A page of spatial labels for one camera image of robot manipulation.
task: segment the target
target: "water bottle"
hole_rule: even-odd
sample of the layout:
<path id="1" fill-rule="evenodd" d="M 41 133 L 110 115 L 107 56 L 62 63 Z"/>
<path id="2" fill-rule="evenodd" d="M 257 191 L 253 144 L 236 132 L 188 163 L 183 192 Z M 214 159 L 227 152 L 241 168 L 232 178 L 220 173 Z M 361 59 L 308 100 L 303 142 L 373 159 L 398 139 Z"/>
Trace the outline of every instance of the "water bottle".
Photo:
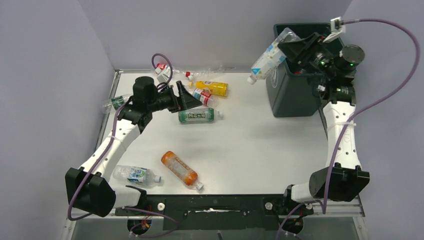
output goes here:
<path id="1" fill-rule="evenodd" d="M 128 101 L 128 99 L 132 96 L 132 94 L 125 94 L 122 96 L 117 96 L 108 100 L 105 100 L 101 104 L 101 111 L 104 114 L 110 113 L 112 110 L 117 110 L 120 106 Z"/>
<path id="2" fill-rule="evenodd" d="M 293 42 L 300 39 L 296 33 L 286 27 L 253 64 L 247 81 L 253 85 L 259 79 L 265 80 L 286 59 L 283 51 L 278 48 L 278 44 L 280 42 Z"/>
<path id="3" fill-rule="evenodd" d="M 162 177 L 155 175 L 152 170 L 137 166 L 117 165 L 112 175 L 116 180 L 126 180 L 145 186 L 158 184 L 162 180 Z"/>

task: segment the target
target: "gray wall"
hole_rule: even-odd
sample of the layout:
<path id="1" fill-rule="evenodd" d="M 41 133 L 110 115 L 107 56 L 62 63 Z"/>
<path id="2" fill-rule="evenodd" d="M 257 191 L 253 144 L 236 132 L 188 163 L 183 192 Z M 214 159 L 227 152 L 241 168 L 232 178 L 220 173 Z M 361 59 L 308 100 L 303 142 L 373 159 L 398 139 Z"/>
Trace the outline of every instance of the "gray wall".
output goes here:
<path id="1" fill-rule="evenodd" d="M 422 9 L 422 0 L 353 0 L 344 18 L 398 22 L 412 30 L 423 47 Z M 412 41 L 394 27 L 356 23 L 347 26 L 343 39 L 366 52 L 356 78 L 358 108 L 393 90 L 411 69 Z M 358 156 L 371 174 L 361 194 L 370 239 L 424 239 L 423 76 L 421 61 L 404 89 L 355 119 Z"/>
<path id="2" fill-rule="evenodd" d="M 115 69 L 174 65 L 250 68 L 274 40 L 273 25 L 328 22 L 352 0 L 79 0 Z"/>
<path id="3" fill-rule="evenodd" d="M 77 0 L 3 0 L 0 73 L 0 239 L 58 239 L 112 65 Z"/>

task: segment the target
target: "crushed plastic bottle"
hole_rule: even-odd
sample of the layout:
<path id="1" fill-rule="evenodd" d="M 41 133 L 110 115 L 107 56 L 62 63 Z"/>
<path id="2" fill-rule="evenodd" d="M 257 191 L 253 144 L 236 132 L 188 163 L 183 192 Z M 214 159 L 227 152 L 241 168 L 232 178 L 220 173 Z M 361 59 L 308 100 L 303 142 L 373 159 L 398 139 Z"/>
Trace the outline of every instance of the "crushed plastic bottle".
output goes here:
<path id="1" fill-rule="evenodd" d="M 210 123 L 223 117 L 222 111 L 217 111 L 211 107 L 192 108 L 178 112 L 178 120 L 181 123 Z"/>
<path id="2" fill-rule="evenodd" d="M 137 166 L 117 165 L 112 175 L 117 180 L 126 180 L 145 186 L 158 184 L 162 180 L 162 177 L 155 175 L 152 170 Z"/>
<path id="3" fill-rule="evenodd" d="M 172 151 L 166 152 L 162 159 L 162 163 L 169 168 L 182 182 L 190 187 L 196 187 L 197 190 L 203 188 L 203 183 L 199 182 L 198 174 L 185 164 Z"/>
<path id="4" fill-rule="evenodd" d="M 286 27 L 253 64 L 247 81 L 253 85 L 257 80 L 265 80 L 286 59 L 283 51 L 278 48 L 278 44 L 300 39 L 296 33 Z"/>
<path id="5" fill-rule="evenodd" d="M 101 104 L 101 111 L 104 114 L 110 113 L 112 110 L 117 110 L 120 106 L 128 101 L 132 94 L 125 94 L 122 96 L 117 96 L 108 100 L 103 101 Z"/>
<path id="6" fill-rule="evenodd" d="M 172 69 L 172 79 L 189 81 L 208 81 L 222 75 L 225 70 L 222 65 L 204 67 L 195 71 L 186 71 L 175 66 L 172 66 Z M 159 82 L 164 83 L 169 79 L 171 68 L 166 64 L 158 63 L 154 72 Z"/>

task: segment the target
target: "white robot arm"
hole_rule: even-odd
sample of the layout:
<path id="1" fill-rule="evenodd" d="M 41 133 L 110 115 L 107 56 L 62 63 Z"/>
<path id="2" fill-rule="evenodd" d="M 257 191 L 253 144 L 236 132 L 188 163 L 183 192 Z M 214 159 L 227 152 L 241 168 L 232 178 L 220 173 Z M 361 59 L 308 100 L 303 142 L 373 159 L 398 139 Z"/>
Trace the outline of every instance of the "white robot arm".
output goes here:
<path id="1" fill-rule="evenodd" d="M 358 159 L 356 147 L 355 147 L 355 124 L 353 121 L 346 122 L 348 118 L 355 112 L 355 106 L 349 102 L 339 101 L 337 104 L 328 102 L 323 108 L 328 135 L 328 152 L 327 162 L 325 163 L 325 169 L 330 165 L 330 160 L 333 154 L 334 147 L 336 145 L 337 138 L 339 137 L 343 125 L 348 125 L 341 141 L 338 152 L 335 158 L 335 166 L 343 167 L 347 170 L 355 171 L 361 168 L 361 163 Z M 315 178 L 311 178 L 308 182 L 303 184 L 293 185 L 291 187 L 291 199 L 298 203 L 311 202 L 322 197 L 316 195 L 316 190 L 310 189 L 315 185 L 310 181 L 315 181 Z"/>
<path id="2" fill-rule="evenodd" d="M 100 217 L 113 208 L 144 207 L 145 190 L 130 185 L 112 188 L 108 182 L 122 155 L 152 120 L 153 112 L 168 109 L 176 113 L 202 105 L 187 92 L 181 81 L 176 85 L 178 97 L 168 87 L 159 92 L 151 77 L 135 80 L 133 96 L 118 111 L 112 132 L 86 162 L 66 173 L 66 192 L 71 207 Z"/>

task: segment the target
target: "dark green trash bin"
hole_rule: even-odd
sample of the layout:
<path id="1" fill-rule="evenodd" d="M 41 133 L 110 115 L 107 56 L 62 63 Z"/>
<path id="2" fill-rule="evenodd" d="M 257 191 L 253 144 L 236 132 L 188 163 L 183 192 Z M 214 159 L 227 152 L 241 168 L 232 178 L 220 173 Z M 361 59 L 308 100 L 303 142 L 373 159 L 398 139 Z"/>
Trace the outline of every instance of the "dark green trash bin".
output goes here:
<path id="1" fill-rule="evenodd" d="M 285 28 L 290 28 L 301 39 L 314 32 L 330 34 L 329 23 L 287 23 L 274 25 L 275 37 Z M 343 43 L 340 38 L 328 43 L 327 49 L 338 54 Z M 321 101 L 316 88 L 322 74 L 313 67 L 300 68 L 296 63 L 285 60 L 266 79 L 269 103 L 277 118 L 312 116 L 320 107 Z"/>

